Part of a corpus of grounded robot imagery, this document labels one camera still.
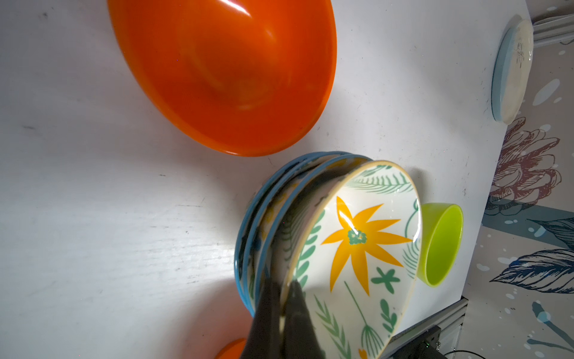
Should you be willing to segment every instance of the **blue-rimmed bowl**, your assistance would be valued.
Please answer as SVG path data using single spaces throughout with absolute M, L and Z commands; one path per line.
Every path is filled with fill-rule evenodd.
M 271 190 L 271 188 L 277 183 L 277 181 L 290 169 L 292 169 L 295 165 L 300 162 L 305 161 L 309 157 L 315 157 L 320 155 L 323 152 L 313 152 L 307 153 L 305 155 L 299 156 L 296 159 L 288 162 L 283 167 L 281 167 L 277 172 L 271 175 L 261 185 L 259 190 L 253 195 L 253 198 L 249 202 L 247 206 L 247 210 L 245 212 L 245 216 L 243 217 L 243 222 L 241 222 L 241 226 L 239 227 L 239 233 L 237 235 L 237 240 L 235 241 L 235 255 L 234 255 L 234 272 L 235 272 L 235 284 L 237 285 L 237 290 L 239 292 L 239 296 L 243 304 L 249 308 L 251 305 L 249 303 L 249 296 L 247 292 L 245 292 L 241 286 L 241 278 L 243 277 L 243 254 L 245 250 L 249 251 L 249 248 L 246 247 L 247 244 L 247 230 L 251 228 L 251 223 L 253 222 L 253 215 L 257 213 L 259 207 L 261 206 L 261 200 L 267 195 L 267 193 Z
M 277 193 L 283 188 L 283 186 L 290 180 L 292 180 L 293 178 L 295 178 L 296 176 L 298 176 L 299 174 L 308 171 L 310 169 L 313 169 L 315 167 L 317 167 L 318 165 L 320 165 L 321 163 L 340 156 L 340 155 L 345 155 L 347 154 L 347 152 L 342 152 L 342 151 L 332 151 L 332 152 L 314 152 L 314 153 L 309 153 L 306 155 L 306 157 L 304 159 L 302 159 L 299 163 L 295 164 L 294 166 L 292 166 L 287 172 L 283 173 L 282 175 L 278 175 L 278 179 L 275 182 L 274 185 L 271 186 L 271 188 L 264 194 L 262 195 L 262 199 L 261 204 L 259 205 L 259 208 L 257 209 L 257 211 L 253 211 L 251 213 L 251 216 L 253 216 L 253 213 L 255 214 L 253 216 L 253 220 L 251 221 L 250 226 L 247 227 L 247 240 L 245 241 L 245 249 L 243 252 L 243 260 L 242 260 L 242 266 L 241 266 L 241 278 L 239 279 L 239 284 L 238 284 L 238 290 L 240 292 L 240 295 L 242 294 L 242 300 L 243 303 L 245 304 L 245 306 L 247 307 L 247 309 L 251 312 L 251 314 L 253 315 L 255 313 L 255 309 L 254 309 L 254 295 L 252 296 L 251 294 L 254 294 L 253 290 L 249 290 L 249 283 L 248 283 L 248 279 L 254 279 L 251 278 L 251 272 L 249 271 L 249 269 L 253 268 L 252 266 L 249 266 L 251 264 L 250 262 L 250 256 L 251 258 L 254 258 L 255 253 L 257 252 L 257 249 L 261 248 L 261 242 L 256 242 L 254 243 L 254 238 L 255 238 L 255 232 L 254 230 L 257 230 L 261 224 L 261 221 L 263 220 L 263 216 L 265 215 L 265 213 L 268 211 L 268 209 L 270 210 L 273 207 L 273 200 L 275 195 L 277 195 Z
M 253 223 L 250 233 L 254 233 L 257 236 L 256 241 L 261 243 L 259 250 L 256 250 L 254 253 L 255 298 L 254 303 L 251 303 L 253 307 L 257 307 L 257 303 L 259 303 L 259 292 L 261 290 L 263 272 L 265 271 L 266 276 L 270 275 L 271 255 L 267 255 L 267 253 L 271 247 L 271 243 L 273 242 L 272 239 L 274 238 L 283 217 L 293 201 L 307 185 L 314 185 L 313 180 L 317 179 L 319 176 L 324 175 L 322 176 L 322 180 L 344 176 L 354 168 L 368 161 L 371 161 L 371 159 L 366 156 L 353 155 L 350 153 L 338 155 L 323 161 L 316 168 L 312 168 L 310 171 L 297 176 L 294 180 L 286 184 L 286 186 L 278 193 L 278 197 L 284 196 L 284 199 L 276 201 L 276 204 L 279 204 L 276 206 L 278 208 L 278 212 L 269 216 L 272 219 L 272 222 L 270 223 L 268 230 L 262 231 L 260 227 L 253 227 L 255 225 L 255 223 Z

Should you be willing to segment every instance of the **yellow flower pattern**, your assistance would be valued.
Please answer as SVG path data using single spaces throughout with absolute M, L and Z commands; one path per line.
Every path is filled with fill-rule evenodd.
M 323 245 L 341 242 L 331 267 L 331 291 L 333 291 L 335 282 L 349 257 L 351 257 L 355 276 L 367 295 L 369 295 L 369 273 L 366 253 L 383 262 L 402 267 L 402 264 L 396 258 L 379 245 L 407 243 L 412 242 L 412 240 L 396 234 L 380 232 L 380 230 L 400 221 L 399 219 L 368 222 L 381 206 L 382 204 L 367 208 L 353 217 L 345 202 L 340 197 L 337 197 L 337 216 L 343 229 L 331 234 L 322 243 Z

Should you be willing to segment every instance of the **black cable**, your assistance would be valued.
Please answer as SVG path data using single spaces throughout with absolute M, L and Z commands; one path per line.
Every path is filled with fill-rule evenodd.
M 483 357 L 482 355 L 476 354 L 475 352 L 471 352 L 470 350 L 453 350 L 453 351 L 451 351 L 451 352 L 448 352 L 448 353 L 445 354 L 444 356 L 447 356 L 447 355 L 452 354 L 452 353 L 458 353 L 458 352 L 471 353 L 471 354 L 476 355 L 477 357 L 481 357 L 482 359 L 486 359 L 486 358 Z

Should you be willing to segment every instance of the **stack of bowls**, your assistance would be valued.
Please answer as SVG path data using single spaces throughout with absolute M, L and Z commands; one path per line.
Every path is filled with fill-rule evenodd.
M 377 358 L 417 274 L 438 286 L 461 234 L 460 207 L 421 206 L 397 164 L 309 153 L 284 165 L 250 202 L 235 248 L 237 289 L 254 315 L 264 278 L 282 284 L 282 307 L 297 280 L 326 358 Z

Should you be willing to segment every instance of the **leaf print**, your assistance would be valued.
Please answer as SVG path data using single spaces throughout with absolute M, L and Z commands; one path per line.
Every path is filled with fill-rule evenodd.
M 574 293 L 574 250 L 551 249 L 527 254 L 510 263 L 491 281 L 544 293 Z
M 420 240 L 408 243 L 406 248 L 402 250 L 402 259 L 404 260 L 405 269 L 409 277 L 413 279 L 417 276 L 418 255 L 421 251 L 418 246 L 419 242 Z
M 305 276 L 303 276 L 303 275 L 305 274 L 305 271 L 307 271 L 307 268 L 309 268 L 308 259 L 315 252 L 315 245 L 313 243 L 315 243 L 315 241 L 317 240 L 317 235 L 313 234 L 313 233 L 317 233 L 321 229 L 321 226 L 319 226 L 318 224 L 321 221 L 321 219 L 323 218 L 323 216 L 325 216 L 325 210 L 323 210 L 321 212 L 317 221 L 315 222 L 315 226 L 311 230 L 311 234 L 309 235 L 309 238 L 305 241 L 305 245 L 301 249 L 302 254 L 299 256 L 299 259 L 297 260 L 297 266 L 295 269 L 294 279 L 299 282 L 299 284 L 301 285 L 301 288 L 303 288 L 305 283 L 307 283 L 308 277 L 307 277 L 307 275 L 305 275 Z
M 383 323 L 383 327 L 389 332 L 389 334 L 392 334 L 394 326 L 397 324 L 397 314 L 393 313 L 392 315 L 389 315 L 389 304 L 384 299 L 381 299 L 381 311 L 383 312 L 381 313 L 381 317 L 383 317 L 385 322 L 388 323 Z
M 406 225 L 405 225 L 405 237 L 407 237 L 407 238 L 409 236 L 408 231 L 409 231 L 410 221 L 418 213 L 418 210 L 419 210 L 418 199 L 414 200 L 413 209 L 414 209 L 413 214 L 410 215 L 410 217 L 409 217 L 408 221 L 406 221 Z M 409 274 L 409 277 L 411 277 L 413 279 L 417 275 L 418 255 L 421 252 L 421 249 L 418 246 L 419 242 L 420 242 L 420 240 L 407 243 L 406 248 L 402 250 L 403 264 L 405 266 L 407 273 Z
M 315 302 L 317 303 L 317 306 L 319 307 L 320 311 L 320 313 L 315 312 L 315 314 L 317 314 L 317 316 L 321 319 L 321 321 L 323 321 L 323 326 L 330 333 L 331 339 L 333 340 L 333 343 L 337 347 L 339 354 L 342 355 L 342 357 L 345 359 L 351 359 L 351 345 L 349 344 L 349 341 L 346 340 L 345 338 L 345 331 L 343 327 L 341 327 L 339 330 L 339 324 L 337 323 L 337 319 L 335 319 L 335 315 L 332 315 L 329 312 L 329 309 L 327 308 L 327 304 L 325 302 L 323 302 L 323 305 L 321 305 L 321 301 L 319 301 L 319 298 L 317 298 L 317 296 L 315 296 Z
M 394 288 L 392 283 L 393 282 L 399 282 L 401 281 L 399 278 L 394 276 L 395 270 L 394 269 L 389 269 L 389 271 L 387 272 L 387 274 L 385 274 L 381 268 L 377 267 L 377 272 L 379 272 L 380 277 L 374 277 L 371 279 L 371 281 L 374 284 L 381 284 L 384 283 L 385 287 L 387 288 L 387 290 L 391 293 L 394 294 Z
M 345 281 L 344 283 L 345 286 L 347 287 L 347 290 L 349 291 L 349 294 L 353 298 L 353 302 L 355 302 L 355 305 L 359 310 L 361 318 L 363 318 L 364 327 L 360 335 L 361 347 L 365 348 L 366 346 L 367 353 L 369 354 L 369 356 L 376 357 L 378 356 L 379 352 L 383 350 L 385 344 L 383 343 L 383 340 L 381 339 L 377 331 L 367 324 L 367 320 L 364 318 L 363 311 L 360 309 L 359 303 L 357 303 L 355 299 L 355 295 L 353 295 L 353 292 L 351 292 L 351 288 L 349 288 L 347 282 Z
M 371 168 L 371 169 L 366 169 L 365 171 L 363 171 L 360 175 L 361 177 L 369 177 L 370 175 L 373 175 L 375 173 L 377 173 L 379 170 L 381 169 L 391 169 L 393 166 L 388 166 L 388 165 L 377 165 L 375 168 Z
M 557 219 L 555 221 L 535 221 L 534 219 L 529 219 L 529 221 L 541 225 L 564 242 L 568 248 L 574 249 L 574 217 Z
M 305 222 L 305 213 L 306 211 L 304 208 L 309 206 L 310 197 L 303 196 L 297 197 L 296 201 L 291 205 L 290 210 L 287 211 L 279 228 L 277 229 L 277 238 L 280 238 L 282 241 L 282 250 L 284 252 L 283 260 L 285 262 L 289 262 L 293 256 L 293 252 L 295 251 L 295 246 L 297 244 L 297 239 L 300 238 L 301 232 L 304 229 L 304 222 Z M 315 233 L 321 229 L 321 226 L 318 228 L 313 228 Z
M 388 175 L 367 179 L 356 178 L 349 181 L 345 186 L 377 194 L 411 192 L 413 190 L 412 183 L 400 172 L 399 176 L 401 178 L 396 175 L 392 175 L 392 179 Z

